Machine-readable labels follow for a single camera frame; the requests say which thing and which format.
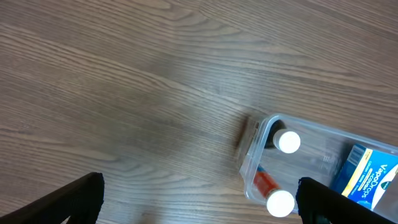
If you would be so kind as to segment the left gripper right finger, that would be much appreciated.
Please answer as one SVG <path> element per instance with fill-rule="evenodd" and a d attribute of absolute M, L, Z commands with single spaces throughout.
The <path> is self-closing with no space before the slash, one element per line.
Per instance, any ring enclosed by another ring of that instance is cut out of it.
<path fill-rule="evenodd" d="M 295 195 L 303 224 L 393 224 L 310 177 L 302 177 Z"/>

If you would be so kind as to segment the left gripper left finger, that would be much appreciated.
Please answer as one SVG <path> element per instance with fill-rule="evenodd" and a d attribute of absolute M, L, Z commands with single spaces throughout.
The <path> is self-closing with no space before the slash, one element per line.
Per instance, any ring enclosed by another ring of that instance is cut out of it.
<path fill-rule="evenodd" d="M 1 223 L 96 223 L 104 203 L 104 177 L 91 172 L 1 217 Z"/>

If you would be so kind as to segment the black bottle white cap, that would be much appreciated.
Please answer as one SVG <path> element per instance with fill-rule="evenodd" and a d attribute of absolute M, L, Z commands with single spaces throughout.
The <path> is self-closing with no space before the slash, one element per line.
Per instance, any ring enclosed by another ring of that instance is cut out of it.
<path fill-rule="evenodd" d="M 286 154 L 295 153 L 301 145 L 299 134 L 281 120 L 272 124 L 264 149 L 277 149 Z"/>

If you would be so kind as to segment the blue yellow VapoDrops box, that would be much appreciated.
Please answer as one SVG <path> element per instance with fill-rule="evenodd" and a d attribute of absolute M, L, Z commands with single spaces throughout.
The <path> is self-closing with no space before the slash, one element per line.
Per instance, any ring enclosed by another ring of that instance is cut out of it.
<path fill-rule="evenodd" d="M 331 188 L 374 210 L 396 174 L 397 156 L 355 144 Z"/>

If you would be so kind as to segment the orange bottle white cap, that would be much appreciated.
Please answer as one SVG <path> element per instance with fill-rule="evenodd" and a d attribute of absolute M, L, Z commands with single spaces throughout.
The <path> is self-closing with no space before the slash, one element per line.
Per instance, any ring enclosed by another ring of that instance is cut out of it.
<path fill-rule="evenodd" d="M 257 167 L 253 184 L 264 198 L 267 211 L 272 216 L 282 218 L 292 213 L 295 207 L 293 195 L 283 190 L 261 166 Z"/>

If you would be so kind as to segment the clear plastic container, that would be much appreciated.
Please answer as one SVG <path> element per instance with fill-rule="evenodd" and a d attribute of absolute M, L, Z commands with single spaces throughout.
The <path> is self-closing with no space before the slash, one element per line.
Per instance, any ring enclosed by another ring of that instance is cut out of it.
<path fill-rule="evenodd" d="M 270 128 L 277 120 L 283 121 L 300 136 L 301 145 L 295 153 L 264 149 Z M 238 163 L 244 194 L 247 199 L 266 208 L 264 198 L 253 184 L 258 166 L 264 168 L 294 199 L 302 177 L 310 177 L 332 189 L 334 179 L 355 144 L 397 156 L 395 146 L 293 116 L 274 114 L 269 117 L 250 117 L 246 120 L 239 143 Z M 393 223 L 397 222 L 397 174 L 371 211 Z M 292 213 L 298 214 L 296 200 Z"/>

